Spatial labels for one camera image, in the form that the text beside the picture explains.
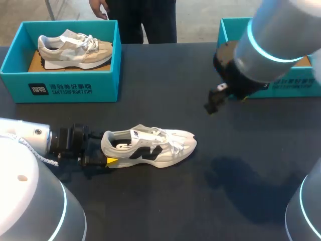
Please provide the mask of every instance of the person's hand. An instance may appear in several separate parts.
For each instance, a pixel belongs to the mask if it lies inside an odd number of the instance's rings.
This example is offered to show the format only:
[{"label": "person's hand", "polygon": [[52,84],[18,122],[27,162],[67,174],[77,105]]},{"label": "person's hand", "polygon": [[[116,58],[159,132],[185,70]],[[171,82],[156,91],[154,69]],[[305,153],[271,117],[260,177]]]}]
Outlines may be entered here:
[{"label": "person's hand", "polygon": [[108,20],[107,15],[103,14],[101,12],[101,10],[100,10],[100,5],[103,5],[103,7],[106,10],[106,12],[109,11],[108,10],[108,5],[106,3],[106,0],[89,0],[89,4],[90,4],[90,7],[91,7],[92,11],[96,15],[96,17]]}]

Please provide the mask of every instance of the gray floor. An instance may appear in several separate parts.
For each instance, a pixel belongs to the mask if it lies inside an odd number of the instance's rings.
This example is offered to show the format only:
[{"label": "gray floor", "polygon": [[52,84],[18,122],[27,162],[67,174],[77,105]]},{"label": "gray floor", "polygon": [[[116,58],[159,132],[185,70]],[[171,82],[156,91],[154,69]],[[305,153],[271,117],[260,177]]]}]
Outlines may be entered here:
[{"label": "gray floor", "polygon": [[[177,0],[178,42],[216,42],[219,20],[250,17],[262,0]],[[95,20],[88,0],[50,0],[58,20]],[[22,21],[47,21],[44,0],[0,0],[0,46],[10,45]]]}]

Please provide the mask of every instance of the sneaker tongue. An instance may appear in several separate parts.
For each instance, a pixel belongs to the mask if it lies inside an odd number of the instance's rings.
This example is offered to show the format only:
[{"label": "sneaker tongue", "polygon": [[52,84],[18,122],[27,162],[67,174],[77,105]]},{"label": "sneaker tongue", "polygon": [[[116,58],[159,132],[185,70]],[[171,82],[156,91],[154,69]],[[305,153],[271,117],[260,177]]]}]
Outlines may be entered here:
[{"label": "sneaker tongue", "polygon": [[151,133],[140,132],[136,130],[130,130],[131,136],[131,145],[134,146],[137,144],[139,140],[146,140],[146,141],[154,141],[156,140],[156,136]]},{"label": "sneaker tongue", "polygon": [[67,29],[61,36],[60,40],[64,43],[69,42],[75,45],[82,44],[84,41],[84,38],[79,36],[78,34],[70,31]]},{"label": "sneaker tongue", "polygon": [[76,33],[70,31],[69,29],[67,29],[61,36],[67,37],[67,38],[72,38],[72,39],[76,39],[77,38]]}]

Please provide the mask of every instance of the box logo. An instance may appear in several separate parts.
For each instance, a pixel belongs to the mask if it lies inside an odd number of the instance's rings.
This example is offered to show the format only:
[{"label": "box logo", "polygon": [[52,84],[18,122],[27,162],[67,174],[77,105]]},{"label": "box logo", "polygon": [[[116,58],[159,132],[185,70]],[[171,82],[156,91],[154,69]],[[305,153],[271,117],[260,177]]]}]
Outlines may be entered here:
[{"label": "box logo", "polygon": [[33,95],[49,95],[45,84],[29,84]]}]

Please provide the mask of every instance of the cardboard insert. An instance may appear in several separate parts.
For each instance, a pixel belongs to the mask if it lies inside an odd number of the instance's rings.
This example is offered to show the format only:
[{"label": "cardboard insert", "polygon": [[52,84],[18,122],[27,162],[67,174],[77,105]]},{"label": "cardboard insert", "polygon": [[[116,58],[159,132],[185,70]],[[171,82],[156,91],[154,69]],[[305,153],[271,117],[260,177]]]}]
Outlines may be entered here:
[{"label": "cardboard insert", "polygon": [[110,71],[110,62],[107,65],[101,66],[99,68],[84,70],[76,67],[68,67],[64,69],[44,69],[41,65],[41,57],[39,52],[36,51],[32,58],[31,64],[29,66],[28,72],[78,72],[78,71]]}]

